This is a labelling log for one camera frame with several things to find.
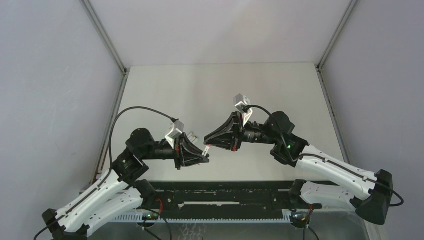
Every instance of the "white wall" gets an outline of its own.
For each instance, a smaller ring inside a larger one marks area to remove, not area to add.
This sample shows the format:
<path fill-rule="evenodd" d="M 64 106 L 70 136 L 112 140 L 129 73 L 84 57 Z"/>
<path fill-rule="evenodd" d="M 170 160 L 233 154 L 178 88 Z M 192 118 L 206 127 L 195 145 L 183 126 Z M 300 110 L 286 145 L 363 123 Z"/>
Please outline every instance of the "white wall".
<path fill-rule="evenodd" d="M 350 0 L 92 0 L 137 65 L 315 62 Z"/>
<path fill-rule="evenodd" d="M 0 238 L 27 240 L 89 182 L 121 73 L 78 1 L 0 4 Z"/>
<path fill-rule="evenodd" d="M 293 133 L 325 153 L 342 159 L 336 132 L 313 63 L 255 63 L 133 66 L 129 72 L 120 111 L 145 106 L 184 123 L 186 133 L 199 138 L 219 128 L 236 111 L 233 97 L 248 96 L 252 104 L 271 113 L 283 111 L 295 124 Z M 268 116 L 254 109 L 251 121 Z M 147 128 L 156 141 L 165 137 L 171 123 L 145 110 L 132 110 L 119 118 L 113 132 L 112 156 L 125 149 L 137 128 Z M 149 181 L 292 181 L 326 179 L 308 171 L 284 166 L 270 155 L 272 145 L 243 143 L 238 152 L 211 147 L 210 163 L 175 169 L 173 160 L 146 160 Z"/>
<path fill-rule="evenodd" d="M 424 1 L 363 0 L 324 69 L 351 161 L 393 174 L 392 240 L 422 239 Z"/>

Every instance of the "gray floor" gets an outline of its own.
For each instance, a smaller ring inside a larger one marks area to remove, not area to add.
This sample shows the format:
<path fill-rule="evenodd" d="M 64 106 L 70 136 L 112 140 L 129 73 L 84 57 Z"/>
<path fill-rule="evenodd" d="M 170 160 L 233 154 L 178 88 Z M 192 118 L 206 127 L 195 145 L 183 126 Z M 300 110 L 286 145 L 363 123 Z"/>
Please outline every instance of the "gray floor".
<path fill-rule="evenodd" d="M 354 214 L 313 214 L 311 225 L 321 240 L 369 240 L 364 222 Z M 301 240 L 302 229 L 279 223 L 173 223 L 174 240 Z M 149 228 L 159 238 L 169 239 L 164 223 Z M 306 240 L 315 240 L 311 232 Z M 154 240 L 136 223 L 108 223 L 89 240 Z"/>

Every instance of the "robotic arm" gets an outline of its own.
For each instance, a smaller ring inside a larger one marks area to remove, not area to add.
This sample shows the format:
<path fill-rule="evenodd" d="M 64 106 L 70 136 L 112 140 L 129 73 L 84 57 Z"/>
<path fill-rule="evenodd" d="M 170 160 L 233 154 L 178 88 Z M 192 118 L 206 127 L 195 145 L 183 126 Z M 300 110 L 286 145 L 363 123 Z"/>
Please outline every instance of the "robotic arm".
<path fill-rule="evenodd" d="M 126 141 L 126 149 L 91 187 L 64 207 L 43 213 L 54 240 L 85 240 L 118 215 L 150 206 L 156 191 L 147 180 L 138 180 L 149 170 L 144 160 L 173 159 L 178 170 L 209 163 L 209 155 L 202 155 L 202 150 L 190 142 L 183 127 L 179 120 L 175 121 L 162 141 L 155 141 L 145 128 L 133 131 Z M 128 190 L 121 196 L 110 200 L 125 189 Z"/>
<path fill-rule="evenodd" d="M 243 142 L 274 145 L 270 154 L 281 164 L 325 176 L 338 185 L 296 180 L 290 190 L 291 200 L 300 197 L 307 204 L 355 209 L 368 222 L 378 225 L 385 223 L 392 194 L 395 193 L 389 172 L 363 170 L 323 153 L 292 134 L 295 125 L 282 111 L 271 114 L 260 106 L 251 105 L 249 99 L 241 94 L 234 98 L 234 105 L 238 111 L 232 112 L 221 127 L 204 138 L 205 145 L 232 152 L 238 151 Z M 264 124 L 249 121 L 253 114 L 252 107 L 269 114 Z"/>

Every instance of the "white tabletop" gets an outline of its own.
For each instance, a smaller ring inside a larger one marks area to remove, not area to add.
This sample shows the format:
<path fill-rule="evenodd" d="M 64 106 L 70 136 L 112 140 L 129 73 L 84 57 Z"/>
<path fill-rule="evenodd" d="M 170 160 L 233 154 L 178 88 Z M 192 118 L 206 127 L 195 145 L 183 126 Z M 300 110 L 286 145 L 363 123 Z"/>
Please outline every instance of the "white tabletop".
<path fill-rule="evenodd" d="M 211 65 L 133 66 L 120 111 L 144 106 L 184 123 L 184 131 L 203 138 L 236 111 L 233 97 L 246 95 L 252 104 L 271 113 L 283 111 L 295 124 L 293 133 L 326 154 L 343 160 L 323 91 L 312 63 L 254 63 Z M 268 116 L 253 110 L 252 122 Z M 125 113 L 112 138 L 113 159 L 137 128 L 148 129 L 156 141 L 164 138 L 171 122 L 145 110 Z M 211 147 L 210 163 L 176 170 L 173 160 L 146 160 L 149 181 L 292 181 L 324 180 L 307 171 L 282 165 L 270 155 L 272 145 L 244 142 L 238 152 Z M 103 169 L 109 168 L 107 162 Z"/>

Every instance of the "white arm segment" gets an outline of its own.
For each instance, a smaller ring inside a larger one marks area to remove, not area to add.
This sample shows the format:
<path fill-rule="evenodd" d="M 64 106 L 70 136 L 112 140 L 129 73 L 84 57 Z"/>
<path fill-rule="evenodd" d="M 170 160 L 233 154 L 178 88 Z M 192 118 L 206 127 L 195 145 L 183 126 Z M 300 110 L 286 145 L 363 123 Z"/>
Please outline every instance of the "white arm segment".
<path fill-rule="evenodd" d="M 100 188 L 98 188 L 98 185 L 105 179 L 109 171 L 111 171 L 110 175 Z M 74 201 L 57 210 L 57 218 L 60 218 L 62 215 L 66 216 L 58 222 L 59 225 L 65 226 L 65 231 L 68 233 L 75 233 L 78 231 L 94 211 L 100 208 L 116 193 L 128 187 L 128 184 L 124 181 L 119 182 L 118 178 L 118 174 L 114 170 L 106 171 L 99 180 L 90 186 L 84 193 L 79 195 Z M 83 202 L 73 208 L 81 200 L 83 200 Z"/>
<path fill-rule="evenodd" d="M 143 198 L 141 198 L 140 192 L 133 187 L 125 191 L 121 196 L 117 196 L 115 199 L 105 203 L 85 221 L 84 224 L 90 226 L 87 230 L 87 237 L 90 237 L 101 226 L 112 221 L 117 216 L 140 207 L 142 203 Z"/>
<path fill-rule="evenodd" d="M 307 181 L 300 192 L 300 197 L 307 204 L 322 204 L 323 209 L 355 211 L 355 207 L 350 202 L 354 195 L 341 186 L 322 185 Z"/>
<path fill-rule="evenodd" d="M 367 179 L 377 181 L 374 172 L 366 171 L 331 157 L 314 146 L 306 146 L 302 154 L 314 154 L 325 158 L 325 161 L 314 156 L 304 156 L 299 159 L 296 168 L 305 169 L 321 176 L 324 176 L 333 183 L 349 190 L 355 197 L 360 200 L 366 200 L 370 197 L 368 191 L 374 189 L 375 183 L 367 181 Z M 364 178 L 356 176 L 345 169 L 352 171 Z"/>

